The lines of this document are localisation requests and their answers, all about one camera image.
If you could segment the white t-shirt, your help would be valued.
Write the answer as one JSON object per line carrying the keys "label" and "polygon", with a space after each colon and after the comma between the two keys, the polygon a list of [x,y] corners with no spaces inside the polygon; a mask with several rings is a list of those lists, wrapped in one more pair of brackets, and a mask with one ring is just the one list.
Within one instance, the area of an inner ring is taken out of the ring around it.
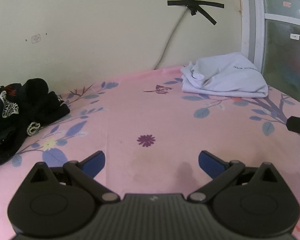
{"label": "white t-shirt", "polygon": [[268,85],[241,53],[203,57],[181,68],[184,92],[236,98],[265,98]]}

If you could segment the pile of black patterned clothes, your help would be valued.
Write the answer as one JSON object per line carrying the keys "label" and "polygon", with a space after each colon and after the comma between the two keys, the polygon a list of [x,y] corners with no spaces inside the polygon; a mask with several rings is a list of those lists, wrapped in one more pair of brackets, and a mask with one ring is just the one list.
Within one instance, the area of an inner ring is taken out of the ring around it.
{"label": "pile of black patterned clothes", "polygon": [[10,160],[27,137],[70,113],[45,80],[0,86],[0,165]]}

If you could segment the pink floral bed sheet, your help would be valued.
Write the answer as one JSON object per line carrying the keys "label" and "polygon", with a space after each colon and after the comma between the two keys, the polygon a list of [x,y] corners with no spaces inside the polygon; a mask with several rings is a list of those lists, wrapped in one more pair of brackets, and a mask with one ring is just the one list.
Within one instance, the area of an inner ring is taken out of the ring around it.
{"label": "pink floral bed sheet", "polygon": [[[0,166],[0,239],[14,231],[8,204],[38,161],[61,166],[96,151],[106,156],[96,180],[126,193],[183,193],[209,181],[198,165],[206,150],[247,166],[271,162],[300,203],[300,135],[286,128],[300,102],[273,87],[264,99],[182,91],[179,68],[152,70],[61,94],[70,114],[27,138]],[[294,230],[300,239],[300,220]]]}

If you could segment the black tape cross lower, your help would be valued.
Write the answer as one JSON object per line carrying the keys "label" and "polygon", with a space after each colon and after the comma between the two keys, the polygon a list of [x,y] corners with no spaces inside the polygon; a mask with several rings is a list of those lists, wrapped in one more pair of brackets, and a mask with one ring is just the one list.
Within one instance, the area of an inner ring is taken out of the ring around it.
{"label": "black tape cross lower", "polygon": [[201,6],[204,5],[209,7],[221,8],[221,9],[225,8],[225,5],[223,3],[201,1],[201,0],[168,0],[167,5],[186,7],[187,9],[190,10],[192,16],[196,15],[198,12],[202,14],[213,25],[216,25],[217,21]]}

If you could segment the white window frame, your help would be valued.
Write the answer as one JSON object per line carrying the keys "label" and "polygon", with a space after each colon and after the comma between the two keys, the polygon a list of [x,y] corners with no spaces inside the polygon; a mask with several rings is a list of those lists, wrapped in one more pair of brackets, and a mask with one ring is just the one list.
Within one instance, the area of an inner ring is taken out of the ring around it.
{"label": "white window frame", "polygon": [[300,0],[241,0],[241,52],[259,71],[300,46]]}

